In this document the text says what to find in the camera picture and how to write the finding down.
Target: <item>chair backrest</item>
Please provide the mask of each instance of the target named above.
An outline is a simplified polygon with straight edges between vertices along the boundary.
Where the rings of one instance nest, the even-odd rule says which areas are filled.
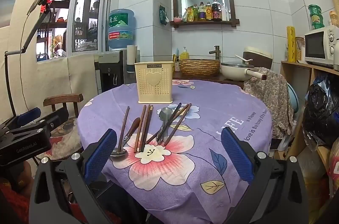
[[[43,101],[43,106],[52,106],[52,111],[55,111],[55,105],[56,104],[61,104],[62,106],[67,108],[66,103],[73,103],[74,106],[74,113],[75,117],[78,118],[79,116],[79,108],[78,104],[84,100],[83,95],[80,94],[63,94],[63,95],[57,95],[57,96],[52,96],[44,99]]]

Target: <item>wooden frame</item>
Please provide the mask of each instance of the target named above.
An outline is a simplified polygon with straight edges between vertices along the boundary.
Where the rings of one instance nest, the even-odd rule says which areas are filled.
[[[171,21],[171,25],[174,28],[178,28],[181,25],[198,25],[198,24],[230,24],[232,27],[237,27],[237,24],[240,24],[240,21],[235,17],[234,0],[229,0],[229,7],[231,10],[230,21],[206,20],[206,21],[193,21],[193,22],[180,22],[180,23],[175,23],[174,21]],[[173,16],[177,17],[178,14],[179,12],[178,12],[177,0],[173,0]]]

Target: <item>round table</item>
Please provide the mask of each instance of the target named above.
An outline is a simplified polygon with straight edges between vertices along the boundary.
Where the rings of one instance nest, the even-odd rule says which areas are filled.
[[[174,110],[180,102],[182,106],[192,103],[169,144],[163,147],[152,141],[144,152],[134,154],[133,134],[125,145],[128,155],[108,160],[102,172],[165,224],[223,223],[248,184],[240,180],[224,150],[221,131],[229,126],[255,151],[268,152],[272,137],[270,112],[263,102],[236,85],[199,80],[173,80],[172,84],[173,103],[153,104],[147,137],[162,125],[158,116],[162,107]],[[130,110],[125,133],[143,108],[138,103],[136,84],[122,85],[89,101],[78,118],[84,148],[98,141],[108,128],[114,129],[119,138],[127,106]]]

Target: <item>woven basket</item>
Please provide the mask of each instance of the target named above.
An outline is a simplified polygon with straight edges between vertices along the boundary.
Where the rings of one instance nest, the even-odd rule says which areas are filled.
[[[207,77],[218,74],[220,60],[180,60],[179,67],[185,75]]]

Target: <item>yellow leaf print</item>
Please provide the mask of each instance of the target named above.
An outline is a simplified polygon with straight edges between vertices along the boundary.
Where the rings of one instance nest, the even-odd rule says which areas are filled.
[[[201,183],[200,185],[204,192],[209,195],[215,194],[218,190],[225,186],[224,182],[218,180],[207,181],[205,183]]]

